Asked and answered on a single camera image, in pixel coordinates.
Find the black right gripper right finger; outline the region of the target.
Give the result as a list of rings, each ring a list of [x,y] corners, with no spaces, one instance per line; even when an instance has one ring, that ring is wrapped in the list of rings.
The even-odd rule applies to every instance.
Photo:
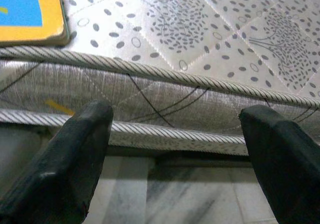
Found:
[[[239,115],[259,185],[280,224],[320,222],[320,147],[294,121],[254,105]]]

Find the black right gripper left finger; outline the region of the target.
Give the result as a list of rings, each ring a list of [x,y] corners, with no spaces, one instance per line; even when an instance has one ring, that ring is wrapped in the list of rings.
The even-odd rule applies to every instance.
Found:
[[[81,224],[107,154],[113,108],[93,100],[69,118],[0,200],[3,224]]]

